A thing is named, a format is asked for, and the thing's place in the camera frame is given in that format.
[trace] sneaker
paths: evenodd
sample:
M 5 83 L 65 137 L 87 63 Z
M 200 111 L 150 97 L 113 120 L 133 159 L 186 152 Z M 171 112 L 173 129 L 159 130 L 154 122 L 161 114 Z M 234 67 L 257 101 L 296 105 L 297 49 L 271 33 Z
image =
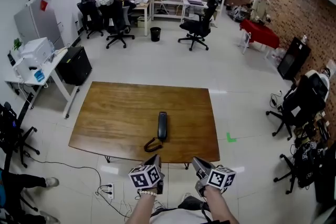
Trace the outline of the sneaker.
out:
M 185 193 L 182 196 L 181 202 L 183 202 L 185 200 L 186 197 L 192 196 L 191 193 Z
M 54 177 L 46 178 L 46 188 L 57 187 L 59 185 L 59 180 Z
M 54 218 L 53 216 L 40 211 L 41 216 L 43 216 L 46 220 L 46 224 L 54 224 L 54 223 L 60 223 L 59 220 L 57 218 Z
M 166 207 L 160 201 L 155 200 L 155 202 L 154 202 L 154 209 L 155 209 L 155 211 L 157 211 L 158 209 L 166 209 Z

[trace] power strip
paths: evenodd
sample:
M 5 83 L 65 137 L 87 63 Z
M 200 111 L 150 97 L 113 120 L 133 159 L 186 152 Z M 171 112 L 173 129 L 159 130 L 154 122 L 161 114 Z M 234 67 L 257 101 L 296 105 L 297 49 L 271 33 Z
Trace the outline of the power strip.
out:
M 114 184 L 113 183 L 109 183 L 112 187 L 108 187 L 108 192 L 111 192 L 112 194 L 109 194 L 109 199 L 114 199 Z

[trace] printer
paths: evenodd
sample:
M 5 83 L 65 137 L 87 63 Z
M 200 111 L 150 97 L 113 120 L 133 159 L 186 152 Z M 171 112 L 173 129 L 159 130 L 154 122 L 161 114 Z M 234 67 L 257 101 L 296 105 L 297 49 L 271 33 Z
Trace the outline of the printer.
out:
M 21 57 L 30 67 L 44 64 L 53 54 L 54 48 L 46 37 L 29 41 L 20 52 Z

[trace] black cabinet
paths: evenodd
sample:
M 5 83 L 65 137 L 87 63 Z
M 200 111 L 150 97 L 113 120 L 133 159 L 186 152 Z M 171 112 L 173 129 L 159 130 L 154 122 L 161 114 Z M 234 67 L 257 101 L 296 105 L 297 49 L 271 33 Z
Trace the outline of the black cabinet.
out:
M 92 67 L 84 47 L 70 47 L 57 69 L 65 83 L 79 86 L 84 83 Z
M 309 53 L 310 48 L 295 37 L 278 66 L 278 71 L 282 78 L 293 80 L 309 56 Z

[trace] jeans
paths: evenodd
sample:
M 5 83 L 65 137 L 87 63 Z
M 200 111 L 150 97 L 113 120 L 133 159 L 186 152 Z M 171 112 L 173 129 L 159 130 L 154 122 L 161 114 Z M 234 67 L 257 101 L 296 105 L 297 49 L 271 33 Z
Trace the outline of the jeans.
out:
M 42 216 L 25 214 L 25 212 L 21 208 L 20 203 L 20 196 L 23 188 L 45 188 L 47 185 L 44 178 L 30 175 L 15 175 L 8 172 L 2 172 L 2 181 L 6 193 L 6 202 L 4 208 L 14 218 L 15 221 L 18 221 L 21 224 L 46 223 L 45 218 Z

